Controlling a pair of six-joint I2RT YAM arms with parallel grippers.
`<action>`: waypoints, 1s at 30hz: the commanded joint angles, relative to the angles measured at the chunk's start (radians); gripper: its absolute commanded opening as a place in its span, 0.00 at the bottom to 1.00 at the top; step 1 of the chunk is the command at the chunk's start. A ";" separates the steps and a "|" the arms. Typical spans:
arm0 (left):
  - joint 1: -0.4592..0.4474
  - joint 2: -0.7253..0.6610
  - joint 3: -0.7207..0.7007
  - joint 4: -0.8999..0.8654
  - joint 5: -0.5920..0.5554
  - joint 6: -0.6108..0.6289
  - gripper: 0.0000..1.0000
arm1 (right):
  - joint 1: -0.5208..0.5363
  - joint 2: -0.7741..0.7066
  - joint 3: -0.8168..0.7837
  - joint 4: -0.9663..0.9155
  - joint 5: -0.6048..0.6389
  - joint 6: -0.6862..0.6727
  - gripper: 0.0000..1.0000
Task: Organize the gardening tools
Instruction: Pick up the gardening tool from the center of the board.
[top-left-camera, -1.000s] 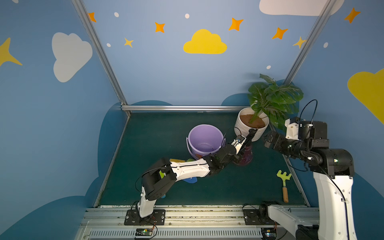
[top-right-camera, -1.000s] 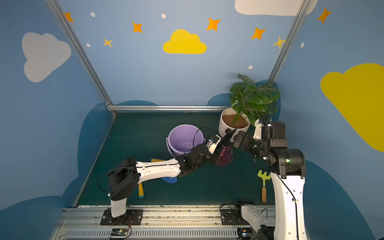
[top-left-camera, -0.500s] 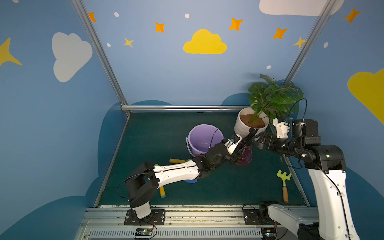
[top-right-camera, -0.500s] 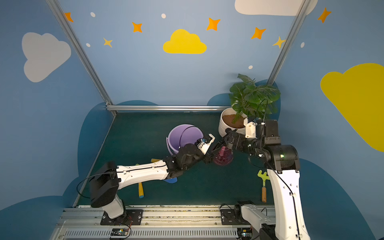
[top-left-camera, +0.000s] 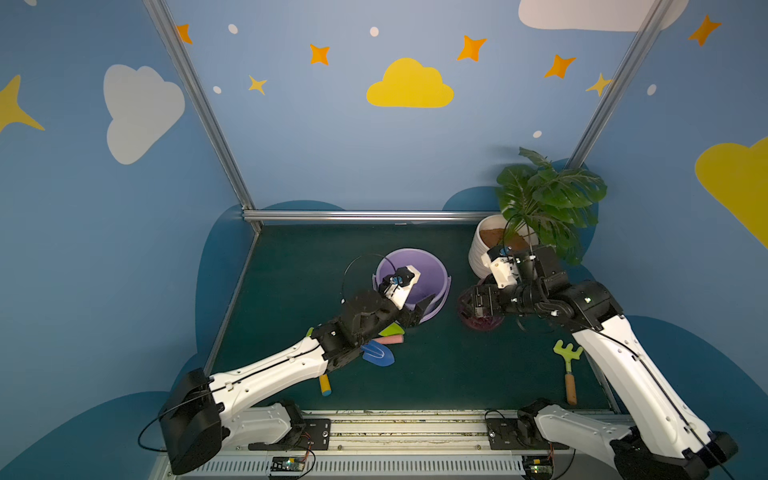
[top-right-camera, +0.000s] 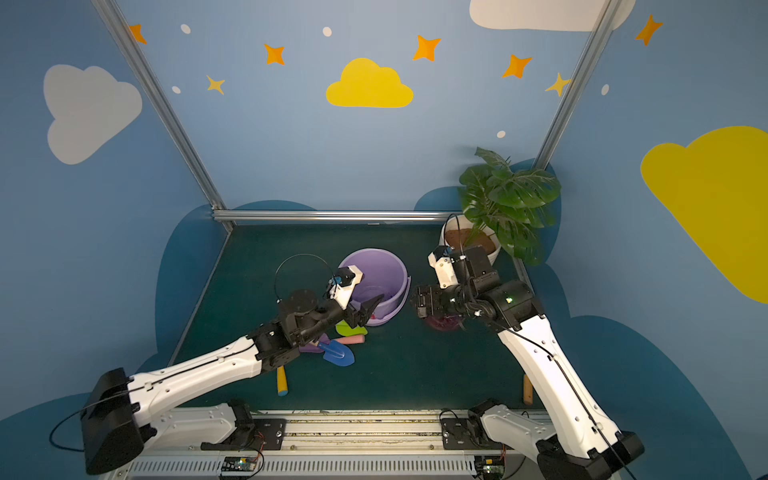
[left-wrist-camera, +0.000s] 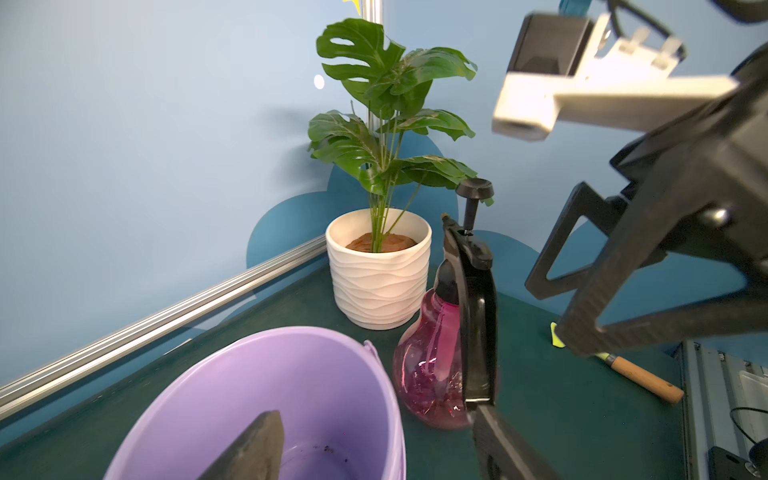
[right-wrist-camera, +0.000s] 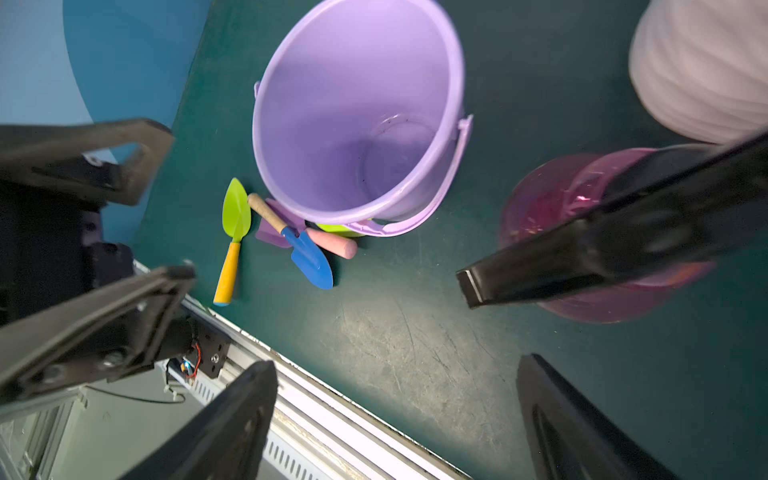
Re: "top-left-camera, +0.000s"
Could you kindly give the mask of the blue shovel wooden handle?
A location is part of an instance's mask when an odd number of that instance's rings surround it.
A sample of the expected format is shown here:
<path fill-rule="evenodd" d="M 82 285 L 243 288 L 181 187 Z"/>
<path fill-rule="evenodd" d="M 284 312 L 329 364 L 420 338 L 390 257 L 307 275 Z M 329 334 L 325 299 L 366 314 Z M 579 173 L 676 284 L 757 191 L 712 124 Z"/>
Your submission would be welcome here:
<path fill-rule="evenodd" d="M 377 341 L 371 341 L 361 347 L 362 358 L 375 366 L 388 367 L 395 363 L 392 351 Z"/>

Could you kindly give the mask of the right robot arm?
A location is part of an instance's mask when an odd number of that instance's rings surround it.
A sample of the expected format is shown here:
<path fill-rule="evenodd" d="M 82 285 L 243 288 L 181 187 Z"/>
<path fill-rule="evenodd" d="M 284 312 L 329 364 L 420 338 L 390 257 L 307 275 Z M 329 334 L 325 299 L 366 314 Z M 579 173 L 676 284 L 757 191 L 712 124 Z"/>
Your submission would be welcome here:
<path fill-rule="evenodd" d="M 568 329 L 598 365 L 632 417 L 631 427 L 570 412 L 540 399 L 518 412 L 522 438 L 566 445 L 614 468 L 624 479 L 705 479 L 738 452 L 676 393 L 601 283 L 570 282 L 554 249 L 512 252 L 498 245 L 481 256 L 490 273 L 470 295 L 478 317 L 537 315 Z"/>

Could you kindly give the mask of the green trowel yellow handle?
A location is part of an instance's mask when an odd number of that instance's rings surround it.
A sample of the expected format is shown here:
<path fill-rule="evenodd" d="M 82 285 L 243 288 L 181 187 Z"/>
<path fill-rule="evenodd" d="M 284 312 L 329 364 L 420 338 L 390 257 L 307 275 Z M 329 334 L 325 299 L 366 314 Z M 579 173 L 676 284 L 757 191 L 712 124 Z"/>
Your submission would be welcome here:
<path fill-rule="evenodd" d="M 382 330 L 379 333 L 380 337 L 389 337 L 389 336 L 395 336 L 395 335 L 403 335 L 405 333 L 404 329 L 397 323 L 393 323 L 386 327 L 384 330 Z"/>

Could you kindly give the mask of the purple shovel pink handle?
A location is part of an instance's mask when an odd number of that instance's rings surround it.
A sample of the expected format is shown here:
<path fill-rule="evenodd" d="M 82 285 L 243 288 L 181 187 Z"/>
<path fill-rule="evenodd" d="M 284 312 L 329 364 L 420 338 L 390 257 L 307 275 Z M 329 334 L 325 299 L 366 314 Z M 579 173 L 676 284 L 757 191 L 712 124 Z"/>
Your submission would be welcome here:
<path fill-rule="evenodd" d="M 378 337 L 375 339 L 375 341 L 381 345 L 402 344 L 404 342 L 404 336 L 400 334 L 400 335 Z"/>

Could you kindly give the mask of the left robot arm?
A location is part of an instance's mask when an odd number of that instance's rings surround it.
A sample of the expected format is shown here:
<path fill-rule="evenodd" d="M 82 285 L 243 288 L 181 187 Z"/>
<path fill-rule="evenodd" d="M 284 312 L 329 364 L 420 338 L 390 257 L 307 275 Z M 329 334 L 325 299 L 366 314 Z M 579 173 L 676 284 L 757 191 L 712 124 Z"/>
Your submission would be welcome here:
<path fill-rule="evenodd" d="M 418 325 L 433 297 L 412 309 L 405 306 L 406 298 L 405 293 L 363 291 L 343 304 L 339 316 L 277 354 L 229 372 L 207 375 L 197 368 L 185 373 L 157 416 L 171 472 L 183 475 L 197 469 L 237 437 L 270 444 L 295 435 L 300 415 L 282 404 L 267 409 L 286 424 L 281 433 L 253 425 L 241 413 L 295 384 L 348 365 L 394 323 Z"/>

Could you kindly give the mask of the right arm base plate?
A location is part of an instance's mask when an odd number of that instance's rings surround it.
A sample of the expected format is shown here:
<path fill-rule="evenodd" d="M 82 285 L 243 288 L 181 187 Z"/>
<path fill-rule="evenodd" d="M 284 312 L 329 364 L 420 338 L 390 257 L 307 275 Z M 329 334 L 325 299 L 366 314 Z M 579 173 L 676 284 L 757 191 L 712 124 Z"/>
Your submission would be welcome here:
<path fill-rule="evenodd" d="M 496 450 L 549 450 L 565 451 L 569 447 L 550 443 L 526 426 L 519 427 L 516 418 L 488 418 L 485 420 L 490 448 Z"/>

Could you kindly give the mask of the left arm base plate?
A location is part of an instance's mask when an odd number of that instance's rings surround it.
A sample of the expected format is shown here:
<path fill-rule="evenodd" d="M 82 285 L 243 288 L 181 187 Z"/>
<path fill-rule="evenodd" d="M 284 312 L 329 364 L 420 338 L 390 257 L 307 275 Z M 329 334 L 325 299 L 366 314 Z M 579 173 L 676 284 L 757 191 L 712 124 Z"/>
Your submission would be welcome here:
<path fill-rule="evenodd" d="M 250 443 L 249 451 L 327 451 L 332 422 L 329 418 L 305 419 L 275 444 Z"/>

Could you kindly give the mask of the green round shovel yellow handle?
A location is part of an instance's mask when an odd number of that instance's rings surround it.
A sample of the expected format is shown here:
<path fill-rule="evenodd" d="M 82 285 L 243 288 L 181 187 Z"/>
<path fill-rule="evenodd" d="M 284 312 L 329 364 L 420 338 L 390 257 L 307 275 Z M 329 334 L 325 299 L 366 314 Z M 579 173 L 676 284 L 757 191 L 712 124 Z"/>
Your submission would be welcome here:
<path fill-rule="evenodd" d="M 324 397 L 330 396 L 332 394 L 332 388 L 327 374 L 323 374 L 319 377 L 319 385 L 321 393 Z"/>

